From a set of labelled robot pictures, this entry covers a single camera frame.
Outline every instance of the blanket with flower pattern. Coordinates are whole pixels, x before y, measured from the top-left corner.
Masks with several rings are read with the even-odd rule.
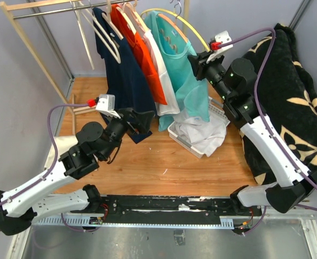
[[[317,94],[311,75],[302,67],[294,32],[277,24],[276,39],[258,85],[259,101],[276,131],[310,170],[317,170]],[[258,73],[271,36],[263,38],[244,58]],[[247,164],[260,185],[275,182],[270,167],[253,143],[242,136]]]

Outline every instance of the white hanger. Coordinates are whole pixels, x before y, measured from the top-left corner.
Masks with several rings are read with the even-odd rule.
[[[84,11],[86,11],[91,17],[92,20],[95,22],[95,24],[97,25],[97,27],[100,29],[100,31],[102,32],[102,34],[105,36],[105,38],[107,39],[107,41],[109,42],[109,44],[112,46],[110,46],[106,40],[104,39],[104,37],[100,34],[100,32],[94,27],[94,25],[92,24],[91,21],[89,21],[88,17],[83,13],[82,15],[84,16],[84,18],[88,21],[88,23],[91,25],[91,27],[93,27],[95,33],[98,35],[98,37],[102,40],[102,42],[104,43],[104,45],[106,46],[106,48],[108,48],[108,50],[110,51],[110,53],[112,54],[112,56],[115,58],[115,60],[120,64],[121,63],[121,59],[120,59],[120,54],[119,54],[119,50],[118,48],[115,46],[115,43],[113,42],[113,40],[110,38],[110,36],[108,35],[108,33],[105,31],[105,29],[101,26],[101,24],[98,22],[98,20],[93,16],[93,14],[88,10],[85,9]]]
[[[120,31],[117,29],[117,27],[112,23],[111,11],[112,11],[111,0],[107,0],[107,8],[106,8],[107,15],[102,13],[102,17],[108,23],[108,25],[113,29],[113,31],[119,37],[119,39],[122,40],[122,39],[124,39],[123,35],[120,33]]]
[[[150,29],[147,27],[147,25],[145,24],[141,16],[136,12],[136,6],[137,6],[137,0],[135,0],[135,3],[133,5],[127,2],[122,5],[122,10],[125,12],[125,8],[128,7],[131,11],[131,14],[133,15],[133,18],[136,20],[136,22],[143,28],[144,32],[147,32]]]
[[[70,3],[72,5],[72,8],[74,9],[76,7],[75,2],[72,3],[70,0]],[[76,10],[73,10],[73,11],[74,11],[74,14],[76,15],[76,18],[77,18],[78,28],[79,28],[79,31],[81,33],[82,39],[83,39],[84,48],[85,48],[85,51],[87,52],[90,66],[92,66],[92,69],[94,70],[95,67],[94,67],[93,59],[92,59],[92,56],[90,55],[87,39],[85,38],[85,34],[84,34],[84,30],[83,30],[82,23],[81,23],[81,18],[79,16],[79,12]]]
[[[131,32],[133,33],[133,35],[135,35],[137,31],[136,31],[135,27],[133,26],[131,20],[128,18],[127,14],[119,6],[117,6],[116,9],[123,16],[123,18],[125,19],[128,27],[131,30]]]

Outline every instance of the teal shirt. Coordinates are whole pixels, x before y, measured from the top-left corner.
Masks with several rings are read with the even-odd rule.
[[[209,122],[208,86],[206,80],[197,81],[193,75],[188,55],[196,55],[190,41],[187,43],[165,19],[158,16],[159,12],[152,11],[144,22],[151,29],[154,39],[166,65],[175,97],[180,111],[186,109],[191,117],[201,117]],[[174,121],[172,115],[160,117],[159,131],[164,131]]]

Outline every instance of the orange shirt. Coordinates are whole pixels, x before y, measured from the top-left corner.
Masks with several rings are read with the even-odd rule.
[[[154,63],[150,57],[150,52],[142,40],[141,36],[136,32],[134,35],[127,26],[126,20],[122,14],[117,11],[117,4],[112,4],[111,20],[113,24],[119,29],[121,34],[127,39],[133,55],[137,60],[143,74],[146,77],[150,91],[153,95],[154,101],[159,104],[167,105],[166,98],[160,82],[159,74],[155,70]]]

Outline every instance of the navy shirt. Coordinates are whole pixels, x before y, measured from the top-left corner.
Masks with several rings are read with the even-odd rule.
[[[121,58],[121,63],[119,64],[99,36],[95,34],[98,54],[106,63],[107,94],[115,95],[115,109],[131,107],[137,112],[155,111],[156,113],[154,98],[126,38],[124,37],[120,40],[109,24],[104,21],[102,13],[105,12],[99,8],[94,8],[93,11],[100,25],[114,39]],[[134,135],[131,138],[135,143],[138,143],[151,134],[149,132],[148,134]]]

